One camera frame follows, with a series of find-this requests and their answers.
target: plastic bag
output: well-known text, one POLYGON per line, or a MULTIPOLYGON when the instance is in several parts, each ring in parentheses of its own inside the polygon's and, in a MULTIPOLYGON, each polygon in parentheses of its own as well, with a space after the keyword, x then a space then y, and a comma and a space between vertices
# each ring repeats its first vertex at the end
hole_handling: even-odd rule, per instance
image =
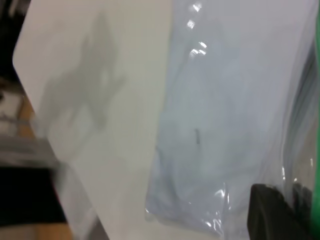
MULTIPOLYGON (((317 69, 319 71, 320 69, 320 15, 318 13, 317 20, 316 20, 316 34, 315 34, 315 46, 316 46, 316 53, 317 53, 317 69)), ((319 151, 320 151, 320 142, 319 142, 319 136, 320 136, 320 129, 317 130, 317 143, 316 143, 316 149, 317 149, 317 163, 315 167, 315 174, 314 174, 314 189, 313 189, 313 196, 312 196, 312 206, 311 206, 311 213, 310 213, 310 229, 317 239, 320 239, 320 164, 319 163, 319 151)))
POLYGON ((316 169, 319 87, 316 49, 312 45, 293 105, 283 158, 286 200, 307 230, 316 169))
POLYGON ((251 185, 286 192, 284 140, 318 2, 172 4, 166 99, 145 207, 161 220, 247 238, 251 185))

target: black plastic object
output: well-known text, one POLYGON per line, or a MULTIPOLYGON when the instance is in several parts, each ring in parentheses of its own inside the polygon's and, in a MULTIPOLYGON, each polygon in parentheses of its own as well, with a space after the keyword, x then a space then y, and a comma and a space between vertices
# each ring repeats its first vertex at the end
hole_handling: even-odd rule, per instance
POLYGON ((18 82, 19 78, 12 60, 25 16, 16 12, 14 17, 10 17, 8 12, 11 3, 12 0, 5 1, 0 18, 0 77, 18 82))
POLYGON ((0 227, 65 222, 49 170, 0 167, 0 227))
POLYGON ((312 192, 299 183, 293 185, 293 209, 299 223, 307 230, 310 229, 310 214, 312 192))
POLYGON ((250 240, 311 240, 282 194, 265 184, 251 187, 247 227, 250 240))

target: clear plastic bag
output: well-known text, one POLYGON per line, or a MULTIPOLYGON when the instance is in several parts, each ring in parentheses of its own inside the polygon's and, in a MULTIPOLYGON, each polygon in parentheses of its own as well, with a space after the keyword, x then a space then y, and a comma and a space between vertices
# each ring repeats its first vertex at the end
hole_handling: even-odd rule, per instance
MULTIPOLYGON (((316 19, 316 33, 315 33, 315 47, 312 49, 310 63, 310 70, 308 73, 318 72, 320 69, 320 16, 318 13, 316 19)), ((320 238, 320 165, 319 165, 319 151, 320 151, 320 129, 319 129, 319 78, 312 83, 313 88, 309 91, 309 98, 303 102, 305 106, 302 109, 307 109, 305 117, 301 117, 302 124, 300 127, 292 127, 292 129, 298 129, 292 135, 294 136, 290 153, 297 152, 297 158, 293 158, 292 164, 292 179, 293 182, 293 207, 297 218, 301 224, 310 231, 311 235, 315 239, 320 238), (300 144, 297 139, 302 132, 307 132, 304 140, 303 147, 299 148, 300 144)))
POLYGON ((283 151, 286 201, 307 230, 310 230, 316 172, 319 87, 316 48, 313 44, 296 92, 283 151))
POLYGON ((166 99, 145 207, 161 220, 248 238, 251 185, 286 193, 284 141, 318 2, 172 4, 166 99))

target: table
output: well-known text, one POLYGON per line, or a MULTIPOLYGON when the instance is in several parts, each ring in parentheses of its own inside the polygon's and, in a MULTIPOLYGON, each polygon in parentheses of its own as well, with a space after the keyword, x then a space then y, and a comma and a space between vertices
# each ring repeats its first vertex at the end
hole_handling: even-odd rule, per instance
POLYGON ((111 240, 213 238, 145 220, 170 27, 169 0, 32 0, 15 48, 42 134, 111 240))

